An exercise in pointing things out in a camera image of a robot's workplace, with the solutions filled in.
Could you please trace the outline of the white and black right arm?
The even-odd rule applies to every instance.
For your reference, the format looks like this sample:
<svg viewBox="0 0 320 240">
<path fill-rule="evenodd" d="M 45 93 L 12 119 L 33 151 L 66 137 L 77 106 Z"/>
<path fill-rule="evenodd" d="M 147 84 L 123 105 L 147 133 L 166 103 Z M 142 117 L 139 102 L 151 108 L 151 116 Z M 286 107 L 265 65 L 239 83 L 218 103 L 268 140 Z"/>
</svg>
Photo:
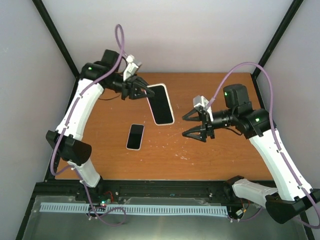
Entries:
<svg viewBox="0 0 320 240">
<path fill-rule="evenodd" d="M 242 84 L 228 85 L 223 93 L 227 108 L 216 112 L 206 107 L 209 102 L 204 96 L 193 99 L 193 109 L 182 119 L 201 124 L 184 131 L 182 136 L 206 142 L 207 138 L 215 138 L 215 130 L 235 127 L 238 135 L 243 135 L 258 151 L 275 183 L 275 187 L 267 187 L 235 176 L 225 183 L 226 198 L 258 204 L 279 224 L 309 209 L 311 201 L 319 203 L 319 189 L 312 188 L 293 165 L 269 112 L 253 109 L 247 88 Z"/>
</svg>

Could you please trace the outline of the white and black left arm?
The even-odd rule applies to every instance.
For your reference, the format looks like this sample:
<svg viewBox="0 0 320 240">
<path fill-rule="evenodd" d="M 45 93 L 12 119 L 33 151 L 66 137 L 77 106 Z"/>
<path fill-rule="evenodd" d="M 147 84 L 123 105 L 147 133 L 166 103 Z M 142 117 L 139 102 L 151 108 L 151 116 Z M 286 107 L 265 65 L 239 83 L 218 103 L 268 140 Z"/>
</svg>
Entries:
<svg viewBox="0 0 320 240">
<path fill-rule="evenodd" d="M 45 138 L 53 149 L 51 174 L 57 175 L 54 161 L 60 157 L 79 174 L 80 182 L 88 187 L 86 195 L 92 201 L 103 198 L 104 188 L 98 185 L 101 175 L 91 161 L 92 147 L 82 141 L 87 121 L 106 89 L 119 93 L 122 100 L 155 96 L 154 91 L 148 89 L 148 83 L 137 76 L 141 65 L 133 55 L 121 56 L 113 50 L 106 50 L 100 61 L 86 63 L 65 116 L 54 131 L 46 133 Z"/>
</svg>

